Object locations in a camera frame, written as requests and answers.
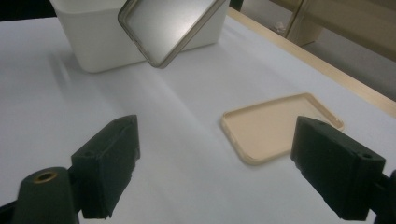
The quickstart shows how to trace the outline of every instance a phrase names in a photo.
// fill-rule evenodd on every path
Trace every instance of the white tabletop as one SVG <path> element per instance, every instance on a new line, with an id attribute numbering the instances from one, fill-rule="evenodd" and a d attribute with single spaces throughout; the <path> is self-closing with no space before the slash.
<path id="1" fill-rule="evenodd" d="M 387 159 L 386 175 L 396 168 L 396 119 L 233 19 L 219 43 L 163 70 L 100 74 L 80 69 L 57 19 L 0 22 L 0 204 L 29 174 L 68 168 L 111 120 L 136 114 L 142 157 L 131 183 L 113 218 L 81 223 L 344 223 L 290 156 L 246 165 L 219 125 L 225 111 L 306 91 Z"/>

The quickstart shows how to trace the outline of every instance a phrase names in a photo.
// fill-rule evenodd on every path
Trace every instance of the beige phone case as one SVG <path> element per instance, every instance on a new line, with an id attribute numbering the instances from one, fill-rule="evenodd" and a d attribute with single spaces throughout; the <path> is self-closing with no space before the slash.
<path id="1" fill-rule="evenodd" d="M 302 93 L 224 113 L 221 126 L 242 161 L 258 165 L 291 151 L 298 116 L 342 131 L 344 123 L 312 94 Z"/>

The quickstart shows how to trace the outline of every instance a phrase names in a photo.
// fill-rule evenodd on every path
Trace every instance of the screw hole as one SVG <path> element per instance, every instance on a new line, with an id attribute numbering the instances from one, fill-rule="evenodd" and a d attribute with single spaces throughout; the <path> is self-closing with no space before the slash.
<path id="1" fill-rule="evenodd" d="M 370 154 L 367 154 L 367 153 L 364 153 L 362 156 L 364 158 L 366 158 L 366 159 L 371 159 L 372 158 L 372 156 Z"/>

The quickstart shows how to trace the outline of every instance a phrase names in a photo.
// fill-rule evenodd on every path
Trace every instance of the white plastic bin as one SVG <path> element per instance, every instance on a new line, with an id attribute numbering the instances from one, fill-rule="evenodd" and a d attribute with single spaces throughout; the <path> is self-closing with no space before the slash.
<path id="1" fill-rule="evenodd" d="M 91 73 L 145 61 L 121 28 L 125 0 L 50 0 L 83 70 Z M 229 5 L 227 0 L 185 49 L 216 43 Z"/>

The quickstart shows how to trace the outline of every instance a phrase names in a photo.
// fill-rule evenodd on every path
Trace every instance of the black plastic part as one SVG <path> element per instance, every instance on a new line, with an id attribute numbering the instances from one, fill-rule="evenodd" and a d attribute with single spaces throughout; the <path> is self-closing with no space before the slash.
<path id="1" fill-rule="evenodd" d="M 85 218 L 107 218 L 140 158 L 136 115 L 111 121 L 72 156 L 69 169 Z"/>
<path id="2" fill-rule="evenodd" d="M 12 223 L 78 223 L 67 170 L 53 167 L 26 177 L 21 182 Z"/>
<path id="3" fill-rule="evenodd" d="M 299 117 L 291 159 L 340 218 L 367 218 L 384 158 L 325 122 Z"/>
<path id="4" fill-rule="evenodd" d="M 390 178 L 382 175 L 375 184 L 371 209 L 376 213 L 375 224 L 396 223 L 396 171 Z"/>
<path id="5" fill-rule="evenodd" d="M 5 204 L 0 207 L 0 224 L 11 223 L 17 201 Z"/>

